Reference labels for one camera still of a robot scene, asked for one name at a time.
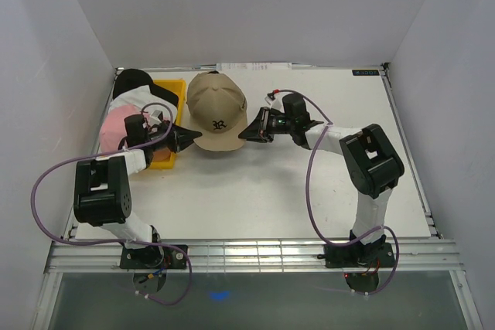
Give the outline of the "beige cap black R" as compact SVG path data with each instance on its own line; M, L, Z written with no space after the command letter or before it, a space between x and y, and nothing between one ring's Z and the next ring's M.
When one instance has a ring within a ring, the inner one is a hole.
M203 135L194 142L206 151L236 151L245 140L238 135L247 127L247 99L226 74L198 73L186 92L189 127Z

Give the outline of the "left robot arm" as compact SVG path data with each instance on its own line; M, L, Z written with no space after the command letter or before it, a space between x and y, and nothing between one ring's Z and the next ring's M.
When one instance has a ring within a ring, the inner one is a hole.
M181 152L202 134L161 117L150 126L144 114L125 118L124 125L119 153L77 163L73 211L79 223L112 233L132 260L153 268L162 263L165 253L156 228L132 211L128 177L149 168L156 151Z

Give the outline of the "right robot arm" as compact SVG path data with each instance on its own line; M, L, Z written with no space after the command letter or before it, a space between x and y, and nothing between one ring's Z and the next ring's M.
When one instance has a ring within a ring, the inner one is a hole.
M312 101L294 90L274 90L265 100L266 106L238 135L240 139L271 143L277 134L287 134L311 152L311 161L317 151L339 155L357 191L357 212L348 242L333 243L318 231L326 244L320 259L327 267L393 266L395 257L386 241L389 231L384 220L405 167L382 127L343 128L328 117L313 120L307 110Z

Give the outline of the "pink cap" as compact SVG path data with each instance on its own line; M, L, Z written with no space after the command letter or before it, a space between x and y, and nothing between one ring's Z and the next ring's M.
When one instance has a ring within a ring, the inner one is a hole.
M152 109L158 109L163 112L164 118L169 118L169 112L158 105L148 107L145 117L149 119ZM104 119L99 132L99 142L101 152L117 151L122 139L127 135L125 130L125 118L133 114L140 114L141 108L134 104L124 104L120 107L112 108L107 117ZM166 148L154 151L153 161L162 162L169 159L171 151Z

